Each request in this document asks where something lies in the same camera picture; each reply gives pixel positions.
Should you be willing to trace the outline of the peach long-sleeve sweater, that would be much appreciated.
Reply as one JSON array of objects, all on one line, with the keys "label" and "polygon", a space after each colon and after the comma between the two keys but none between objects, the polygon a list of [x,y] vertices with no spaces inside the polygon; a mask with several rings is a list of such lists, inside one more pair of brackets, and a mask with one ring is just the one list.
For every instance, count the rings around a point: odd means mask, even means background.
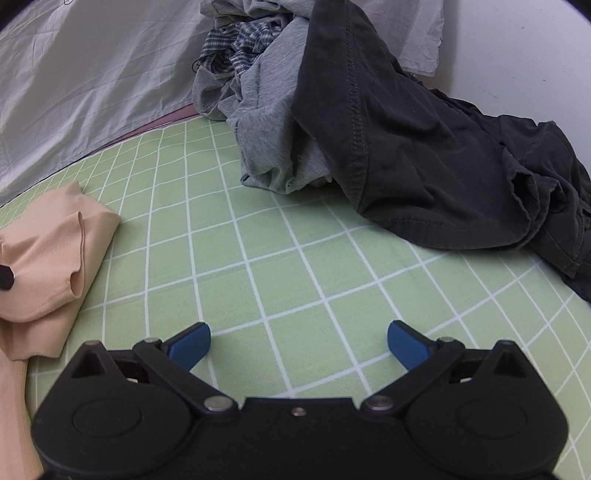
[{"label": "peach long-sleeve sweater", "polygon": [[61,355],[120,222],[72,181],[37,197],[1,230],[1,265],[15,276],[13,287],[1,291],[4,479],[42,474],[26,407],[28,361]]}]

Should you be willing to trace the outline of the green grid bed sheet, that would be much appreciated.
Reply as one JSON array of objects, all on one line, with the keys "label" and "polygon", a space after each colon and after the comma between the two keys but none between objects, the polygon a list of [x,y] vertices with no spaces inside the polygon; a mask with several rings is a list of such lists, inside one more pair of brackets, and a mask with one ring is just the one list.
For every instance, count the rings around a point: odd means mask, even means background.
[{"label": "green grid bed sheet", "polygon": [[211,326],[195,374],[237,400],[366,398],[402,375],[401,319],[470,348],[520,345],[569,422],[557,465],[590,475],[590,307],[536,254],[439,252],[356,214],[334,186],[287,196],[239,181],[228,126],[193,119],[77,162],[5,204],[9,224],[72,181],[121,216],[62,354],[31,360],[35,410],[78,347],[127,349]]}]

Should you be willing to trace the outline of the black crumpled garment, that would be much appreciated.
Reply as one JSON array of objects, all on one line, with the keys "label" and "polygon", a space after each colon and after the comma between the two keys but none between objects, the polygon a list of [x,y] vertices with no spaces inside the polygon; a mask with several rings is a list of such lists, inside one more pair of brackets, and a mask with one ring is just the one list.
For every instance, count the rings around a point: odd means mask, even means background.
[{"label": "black crumpled garment", "polygon": [[590,296],[590,178],[552,122],[425,87],[349,1],[312,9],[294,120],[356,212],[426,248],[529,247]]}]

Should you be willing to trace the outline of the grey carrot-print quilt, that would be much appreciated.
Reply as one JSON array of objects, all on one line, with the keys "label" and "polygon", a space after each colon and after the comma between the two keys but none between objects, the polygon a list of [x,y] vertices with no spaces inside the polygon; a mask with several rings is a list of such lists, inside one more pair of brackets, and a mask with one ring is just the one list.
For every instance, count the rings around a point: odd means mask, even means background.
[{"label": "grey carrot-print quilt", "polygon": [[73,163],[85,127],[193,105],[202,2],[3,2],[2,200]]}]

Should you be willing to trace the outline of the pink under sheet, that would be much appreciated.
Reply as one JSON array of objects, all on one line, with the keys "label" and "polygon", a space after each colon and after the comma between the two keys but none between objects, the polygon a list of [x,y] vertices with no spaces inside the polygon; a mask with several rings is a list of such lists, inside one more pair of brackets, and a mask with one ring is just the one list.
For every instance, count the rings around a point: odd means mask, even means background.
[{"label": "pink under sheet", "polygon": [[198,116],[197,109],[192,104],[186,104],[169,112],[140,115],[127,120],[116,120],[114,117],[104,118],[104,122],[101,124],[93,124],[82,130],[85,136],[80,137],[79,146],[71,149],[68,160],[71,162],[81,160],[103,148],[130,139],[140,133]]}]

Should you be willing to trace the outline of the grey crumpled t-shirt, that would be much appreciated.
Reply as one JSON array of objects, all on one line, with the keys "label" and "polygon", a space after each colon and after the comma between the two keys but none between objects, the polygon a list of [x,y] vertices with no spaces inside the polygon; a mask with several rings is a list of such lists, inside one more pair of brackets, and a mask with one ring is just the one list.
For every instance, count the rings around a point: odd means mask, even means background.
[{"label": "grey crumpled t-shirt", "polygon": [[202,67],[195,72],[193,105],[202,116],[228,123],[245,186],[291,194],[332,179],[320,147],[291,113],[314,6],[311,1],[204,1],[200,6],[212,28],[263,17],[291,18],[242,75],[212,74]]}]

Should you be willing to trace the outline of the blue checkered shirt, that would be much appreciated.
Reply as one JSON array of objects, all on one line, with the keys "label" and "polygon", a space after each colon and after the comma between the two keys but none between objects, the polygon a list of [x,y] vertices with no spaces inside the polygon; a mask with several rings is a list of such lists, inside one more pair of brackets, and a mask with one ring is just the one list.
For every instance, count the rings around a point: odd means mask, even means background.
[{"label": "blue checkered shirt", "polygon": [[193,62],[193,71],[202,67],[212,74],[242,75],[290,21],[290,16],[279,15],[212,28]]}]

